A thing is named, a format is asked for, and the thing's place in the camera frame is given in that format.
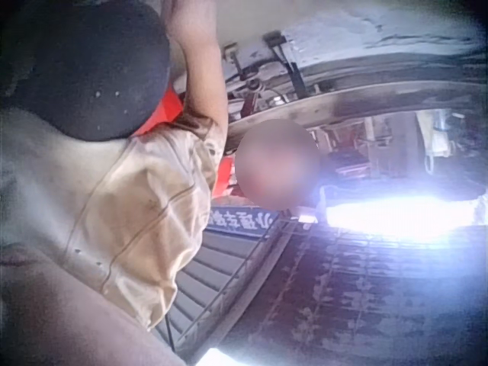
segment sign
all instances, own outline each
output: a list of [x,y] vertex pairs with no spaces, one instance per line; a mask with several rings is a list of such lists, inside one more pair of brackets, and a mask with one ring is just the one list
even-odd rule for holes
[[260,207],[214,206],[207,230],[261,237],[278,217],[278,212]]

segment bright light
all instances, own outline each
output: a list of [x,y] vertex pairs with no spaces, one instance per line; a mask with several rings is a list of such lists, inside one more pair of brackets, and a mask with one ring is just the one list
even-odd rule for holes
[[314,215],[300,215],[298,217],[299,223],[316,223],[317,218]]
[[197,366],[247,366],[235,361],[216,348],[211,348],[205,356],[197,363]]
[[327,208],[330,226],[406,239],[429,239],[474,221],[477,201],[394,198]]

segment mechanic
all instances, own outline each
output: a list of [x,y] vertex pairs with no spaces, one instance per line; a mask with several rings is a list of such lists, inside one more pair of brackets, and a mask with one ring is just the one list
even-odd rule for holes
[[[0,112],[2,361],[181,364],[148,331],[200,247],[223,155],[216,5],[165,0],[163,26],[142,2],[61,3]],[[166,34],[185,109],[129,138],[165,91]]]

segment raised arm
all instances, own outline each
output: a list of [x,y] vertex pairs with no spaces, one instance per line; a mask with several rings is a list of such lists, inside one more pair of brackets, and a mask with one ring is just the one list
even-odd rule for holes
[[215,0],[163,0],[166,30],[187,64],[185,108],[214,120],[227,135],[227,94],[217,42]]

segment person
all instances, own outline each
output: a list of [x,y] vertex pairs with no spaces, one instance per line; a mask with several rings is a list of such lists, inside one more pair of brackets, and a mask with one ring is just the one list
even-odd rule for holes
[[[162,4],[164,22],[137,1],[57,5],[2,102],[2,364],[181,364],[148,330],[201,245],[228,122],[215,1]],[[184,111],[128,137],[164,93],[165,34]]]

